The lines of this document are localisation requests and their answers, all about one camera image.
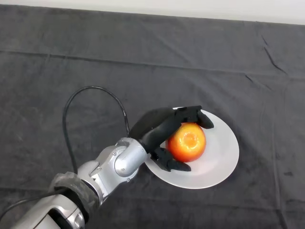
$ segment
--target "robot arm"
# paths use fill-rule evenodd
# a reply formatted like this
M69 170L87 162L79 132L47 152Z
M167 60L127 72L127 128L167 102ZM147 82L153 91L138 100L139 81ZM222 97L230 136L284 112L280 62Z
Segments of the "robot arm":
M190 171L187 164L175 161L166 149L160 148L160 144L184 122L213 128L213 123L200 110L200 106L193 106L177 110L161 108L146 113L128 137L105 148L96 160L83 164L78 174L68 172L57 175L51 189L64 188L65 191L41 199L13 228L83 229L107 197L121 183L135 177L148 154L166 171Z

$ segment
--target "white wall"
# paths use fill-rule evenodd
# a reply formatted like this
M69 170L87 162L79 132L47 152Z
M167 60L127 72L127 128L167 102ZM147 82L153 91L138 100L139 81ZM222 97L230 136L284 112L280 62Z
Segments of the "white wall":
M305 0L0 0L0 4L305 25Z

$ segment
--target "gray cloth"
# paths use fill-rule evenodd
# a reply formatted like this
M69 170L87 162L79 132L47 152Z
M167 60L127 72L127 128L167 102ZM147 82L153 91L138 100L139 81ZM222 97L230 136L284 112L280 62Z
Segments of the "gray cloth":
M240 158L201 190L143 165L87 228L305 227L304 26L0 6L0 209L71 171L62 109L91 84L122 100L131 126L153 108L200 104L231 127ZM75 99L68 122L79 166L125 136L118 105L98 91Z

